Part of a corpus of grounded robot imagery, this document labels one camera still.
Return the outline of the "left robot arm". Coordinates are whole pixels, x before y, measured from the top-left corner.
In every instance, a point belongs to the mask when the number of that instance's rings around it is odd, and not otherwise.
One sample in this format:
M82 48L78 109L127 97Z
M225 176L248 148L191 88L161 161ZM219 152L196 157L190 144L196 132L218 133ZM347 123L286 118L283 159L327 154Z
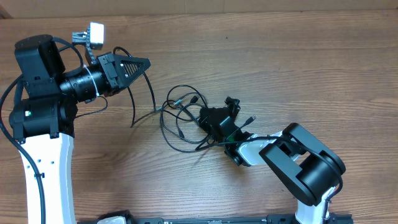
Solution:
M6 137L22 157L30 223L76 222L72 152L77 105L118 94L150 67L146 58L108 52L90 66L66 71L57 47L61 42L43 34L15 45L22 73L10 85L16 94Z

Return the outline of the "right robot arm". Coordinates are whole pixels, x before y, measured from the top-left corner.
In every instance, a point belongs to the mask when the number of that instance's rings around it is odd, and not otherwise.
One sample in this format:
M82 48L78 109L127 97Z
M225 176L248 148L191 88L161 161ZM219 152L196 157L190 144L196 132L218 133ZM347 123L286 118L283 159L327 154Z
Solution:
M298 123L260 136L243 132L236 115L236 109L202 108L198 124L236 165L268 165L298 200L297 223L328 223L331 199L343 188L343 161Z

